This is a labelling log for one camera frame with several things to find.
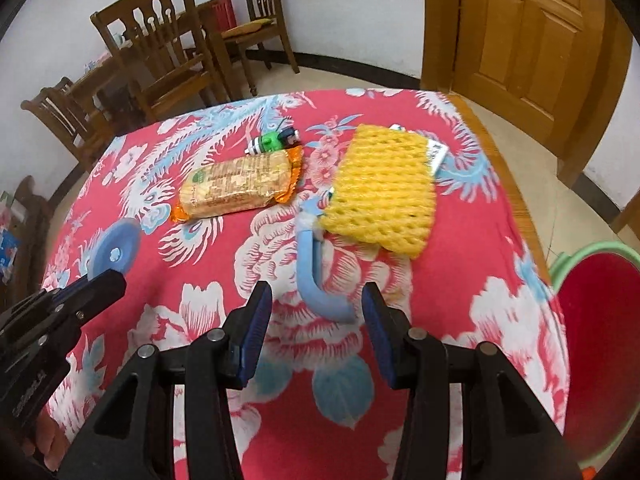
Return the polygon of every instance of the wooden door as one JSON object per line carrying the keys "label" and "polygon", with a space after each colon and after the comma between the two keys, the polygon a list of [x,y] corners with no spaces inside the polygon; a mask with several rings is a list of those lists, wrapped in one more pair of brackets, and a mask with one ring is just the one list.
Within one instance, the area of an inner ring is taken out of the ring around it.
{"label": "wooden door", "polygon": [[605,0],[462,0],[453,89],[562,156],[604,23]]}

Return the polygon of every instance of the metal screw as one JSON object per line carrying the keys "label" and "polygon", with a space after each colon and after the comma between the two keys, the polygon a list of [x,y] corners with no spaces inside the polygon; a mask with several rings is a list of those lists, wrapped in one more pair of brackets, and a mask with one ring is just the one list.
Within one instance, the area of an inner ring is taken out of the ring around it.
{"label": "metal screw", "polygon": [[408,335],[411,339],[415,339],[416,341],[420,341],[421,339],[425,339],[427,337],[427,331],[418,326],[412,326],[409,329]]}
{"label": "metal screw", "polygon": [[214,328],[213,330],[209,330],[207,332],[207,339],[209,341],[222,341],[225,338],[225,331],[221,328]]}
{"label": "metal screw", "polygon": [[480,351],[484,355],[496,355],[498,353],[498,347],[493,343],[489,343],[488,341],[484,341],[480,343]]}
{"label": "metal screw", "polygon": [[143,359],[146,359],[147,357],[151,357],[155,351],[156,348],[153,345],[142,345],[138,348],[138,355]]}

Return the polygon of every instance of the floral tablecloth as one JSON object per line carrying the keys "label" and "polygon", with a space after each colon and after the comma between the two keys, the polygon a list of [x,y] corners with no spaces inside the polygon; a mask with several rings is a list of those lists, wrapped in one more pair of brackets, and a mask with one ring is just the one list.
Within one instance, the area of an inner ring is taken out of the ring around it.
{"label": "floral tablecloth", "polygon": [[[294,125],[305,167],[289,205],[172,224],[185,175],[242,156],[260,132]],[[437,173],[433,231],[420,257],[327,234],[322,286],[345,294],[356,323],[313,314],[296,290],[294,218],[301,200],[326,193],[358,124],[399,123],[450,153]],[[446,342],[501,346],[562,430],[568,359],[562,315],[536,273],[478,138],[443,94],[392,89],[295,92],[192,112],[116,138],[66,218],[46,288],[87,273],[100,234],[122,217],[142,229],[125,297],[89,322],[69,355],[71,372],[49,402],[72,438],[119,368],[142,344],[186,345],[243,306],[257,280],[273,288],[273,313],[255,378],[229,392],[245,478],[391,478],[406,393],[377,370],[360,311],[375,281],[414,326]],[[186,478],[183,390],[175,395],[177,478]],[[449,477],[462,451],[460,391],[451,388]]]}

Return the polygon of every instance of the yellow foam net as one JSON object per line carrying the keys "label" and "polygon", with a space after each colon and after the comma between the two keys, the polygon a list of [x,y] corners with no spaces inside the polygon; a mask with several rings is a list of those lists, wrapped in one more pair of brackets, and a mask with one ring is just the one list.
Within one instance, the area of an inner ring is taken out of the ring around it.
{"label": "yellow foam net", "polygon": [[435,214],[427,139],[361,124],[340,163],[320,223],[329,232],[415,258]]}

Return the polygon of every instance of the human hand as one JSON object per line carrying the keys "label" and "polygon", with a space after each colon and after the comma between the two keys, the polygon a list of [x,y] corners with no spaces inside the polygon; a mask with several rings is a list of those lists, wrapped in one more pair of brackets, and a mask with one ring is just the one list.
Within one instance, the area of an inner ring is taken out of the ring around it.
{"label": "human hand", "polygon": [[33,456],[38,450],[44,455],[44,465],[50,471],[55,471],[60,467],[60,463],[69,449],[69,440],[65,433],[53,420],[47,410],[42,410],[36,420],[36,442],[25,439],[22,449],[27,456]]}

